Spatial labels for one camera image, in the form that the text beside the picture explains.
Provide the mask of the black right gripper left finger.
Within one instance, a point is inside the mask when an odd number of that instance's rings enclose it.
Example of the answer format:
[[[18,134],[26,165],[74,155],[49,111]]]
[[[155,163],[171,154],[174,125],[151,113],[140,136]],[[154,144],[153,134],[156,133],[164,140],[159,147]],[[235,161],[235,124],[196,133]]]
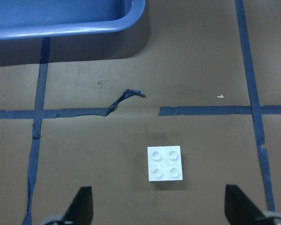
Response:
[[[65,225],[90,225],[93,220],[92,187],[81,187],[63,216]]]

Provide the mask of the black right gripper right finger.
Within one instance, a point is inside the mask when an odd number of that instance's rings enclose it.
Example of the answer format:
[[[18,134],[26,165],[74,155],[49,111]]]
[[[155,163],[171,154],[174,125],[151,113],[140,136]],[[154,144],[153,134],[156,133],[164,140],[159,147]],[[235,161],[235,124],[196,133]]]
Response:
[[[230,225],[262,225],[265,216],[237,185],[226,185],[224,213]]]

